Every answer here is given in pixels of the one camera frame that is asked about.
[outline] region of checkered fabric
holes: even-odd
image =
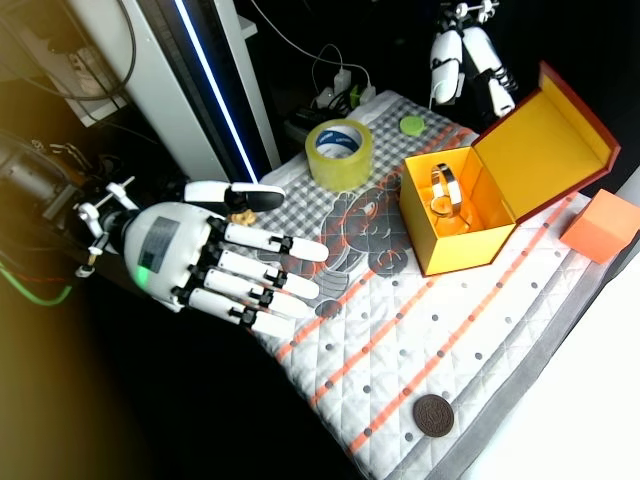
[[[425,120],[427,129],[419,137],[400,132],[406,115]],[[285,204],[260,214],[256,226],[327,240],[323,233],[331,216],[358,201],[366,208],[374,201],[371,189],[399,174],[404,158],[425,149],[469,145],[476,137],[401,97],[368,127],[375,148],[366,185],[333,193],[316,185],[308,170],[300,170],[280,184],[288,193]],[[332,265],[312,275],[323,293],[320,303],[311,304],[315,313],[296,320],[294,338],[258,338],[363,475],[429,477],[516,371],[589,265],[558,240],[585,204],[582,196],[567,198],[531,218],[492,265],[430,279],[422,277],[409,247],[400,252],[404,257],[398,268],[380,274],[370,254],[376,234],[361,232],[364,240],[348,240],[350,249],[336,252]],[[397,217],[397,212],[391,204],[386,215]],[[343,233],[357,237],[359,226],[347,220]],[[406,231],[391,230],[407,240]],[[363,254],[367,248],[369,254]],[[287,262],[264,254],[258,258]],[[335,308],[323,310],[327,304]],[[424,437],[413,420],[413,403],[427,393],[453,405],[454,428],[442,438]],[[283,419],[283,428],[295,428],[286,423]]]

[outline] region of green cable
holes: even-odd
[[[0,262],[0,273],[2,273],[2,275],[4,275],[4,278],[6,278],[7,281],[16,288],[16,290],[18,290],[22,295],[24,295],[27,298],[27,300],[30,300],[36,305],[41,305],[43,307],[53,307],[55,305],[59,305],[62,302],[64,302],[65,299],[69,296],[69,293],[71,293],[72,287],[71,285],[67,285],[62,289],[62,291],[60,292],[60,295],[58,295],[56,298],[52,300],[43,300],[40,297],[36,297],[33,293],[27,290],[27,288],[24,285],[22,285],[17,278],[15,278],[13,275],[7,272],[2,262]]]

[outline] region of dark brown round cookie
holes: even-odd
[[[413,404],[413,419],[430,437],[443,437],[453,428],[453,409],[438,395],[425,395]]]

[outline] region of green lid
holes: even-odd
[[[400,130],[405,135],[417,137],[422,132],[424,132],[426,128],[427,126],[424,124],[424,120],[422,119],[422,117],[409,115],[400,120]]]

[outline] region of quilted mat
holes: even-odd
[[[293,339],[259,338],[364,476],[452,478],[443,465],[589,266],[558,240],[587,199],[571,195],[529,219],[491,265],[423,278],[398,207],[403,159],[469,145],[475,134],[392,92],[378,102],[375,115],[354,112],[375,144],[366,185],[329,192],[300,161],[267,179],[288,197],[257,226],[318,239],[330,256],[314,264],[257,254],[321,287]],[[425,120],[419,137],[400,132],[406,115]],[[444,437],[414,422],[427,393],[452,404]]]

